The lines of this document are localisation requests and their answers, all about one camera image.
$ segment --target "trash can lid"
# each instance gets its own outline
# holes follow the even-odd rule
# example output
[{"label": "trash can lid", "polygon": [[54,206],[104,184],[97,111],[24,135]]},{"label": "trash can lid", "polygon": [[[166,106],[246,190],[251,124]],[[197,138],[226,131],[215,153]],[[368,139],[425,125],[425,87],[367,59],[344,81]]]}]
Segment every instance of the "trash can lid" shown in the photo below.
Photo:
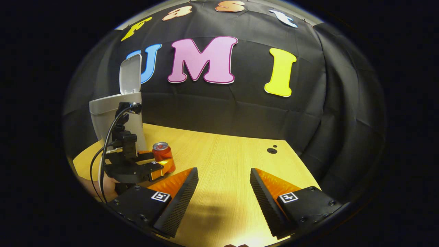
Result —
[{"label": "trash can lid", "polygon": [[121,94],[140,92],[140,67],[142,55],[136,54],[120,64],[119,88]]}]

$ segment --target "red soda can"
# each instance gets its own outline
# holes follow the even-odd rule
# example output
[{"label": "red soda can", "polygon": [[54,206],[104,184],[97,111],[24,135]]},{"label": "red soda can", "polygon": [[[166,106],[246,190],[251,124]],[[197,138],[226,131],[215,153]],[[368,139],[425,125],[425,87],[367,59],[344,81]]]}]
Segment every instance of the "red soda can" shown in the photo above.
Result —
[{"label": "red soda can", "polygon": [[157,142],[152,146],[152,153],[154,154],[155,161],[169,159],[167,167],[170,167],[166,173],[175,171],[175,163],[172,158],[171,147],[166,142]]}]

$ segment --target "wooden table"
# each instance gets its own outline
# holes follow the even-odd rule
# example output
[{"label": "wooden table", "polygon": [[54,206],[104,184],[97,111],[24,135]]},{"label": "wooden table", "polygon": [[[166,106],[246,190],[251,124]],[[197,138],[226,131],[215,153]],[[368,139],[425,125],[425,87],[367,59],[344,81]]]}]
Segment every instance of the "wooden table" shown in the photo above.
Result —
[{"label": "wooden table", "polygon": [[[210,134],[145,123],[143,127],[148,145],[169,143],[176,164],[172,174],[198,167],[198,186],[175,238],[167,239],[171,242],[188,247],[224,247],[227,244],[263,247],[286,239],[277,240],[271,236],[249,182],[250,168],[259,168],[300,188],[315,186],[320,189],[286,141]],[[273,145],[277,145],[276,154],[267,152]],[[100,148],[97,142],[73,160],[79,176],[90,179],[90,161]],[[99,159],[96,159],[94,180],[97,180],[98,163]]]}]

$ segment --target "black cable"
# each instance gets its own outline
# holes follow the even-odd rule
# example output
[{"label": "black cable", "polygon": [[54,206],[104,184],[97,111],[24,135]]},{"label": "black cable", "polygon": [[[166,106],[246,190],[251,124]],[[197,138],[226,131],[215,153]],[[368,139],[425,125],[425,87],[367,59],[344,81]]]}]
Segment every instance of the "black cable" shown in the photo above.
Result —
[{"label": "black cable", "polygon": [[90,180],[91,180],[91,184],[93,185],[93,189],[94,189],[94,191],[96,192],[97,196],[99,197],[99,199],[101,200],[101,202],[104,202],[104,201],[102,200],[101,196],[99,195],[99,193],[97,192],[96,187],[94,186],[94,183],[93,183],[93,176],[91,175],[91,169],[92,169],[92,167],[93,167],[94,160],[95,160],[96,157],[99,155],[99,153],[102,152],[102,150],[104,150],[104,147],[102,147],[102,148],[101,148],[101,149],[100,149],[100,150],[94,155],[93,159],[91,160],[91,164],[90,164]]},{"label": "black cable", "polygon": [[104,162],[105,162],[105,154],[107,153],[107,146],[108,146],[108,140],[110,139],[110,135],[111,132],[113,130],[114,125],[116,124],[116,122],[119,120],[119,118],[125,114],[127,111],[129,111],[133,106],[129,106],[127,108],[125,108],[124,110],[122,110],[114,119],[113,123],[110,126],[110,129],[108,130],[108,134],[107,137],[105,139],[105,143],[104,143],[104,152],[102,153],[102,161],[101,161],[101,167],[100,167],[100,178],[99,178],[99,183],[100,183],[100,187],[101,187],[101,192],[102,192],[102,197],[104,198],[105,203],[107,203],[107,198],[105,197],[105,193],[104,193],[104,173],[103,173],[103,169],[104,169]]}]

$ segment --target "pink letter m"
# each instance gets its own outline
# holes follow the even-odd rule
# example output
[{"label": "pink letter m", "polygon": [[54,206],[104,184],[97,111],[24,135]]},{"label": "pink letter m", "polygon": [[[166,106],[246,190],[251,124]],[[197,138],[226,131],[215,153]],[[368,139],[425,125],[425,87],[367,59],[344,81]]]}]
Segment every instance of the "pink letter m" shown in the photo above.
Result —
[{"label": "pink letter m", "polygon": [[238,39],[228,36],[214,38],[200,52],[192,39],[175,41],[172,47],[175,48],[174,64],[172,73],[168,76],[171,83],[184,82],[187,76],[183,73],[183,66],[186,68],[192,80],[198,80],[207,63],[209,70],[204,75],[204,80],[210,83],[229,84],[235,81],[230,73],[230,59],[232,48],[238,43]]}]

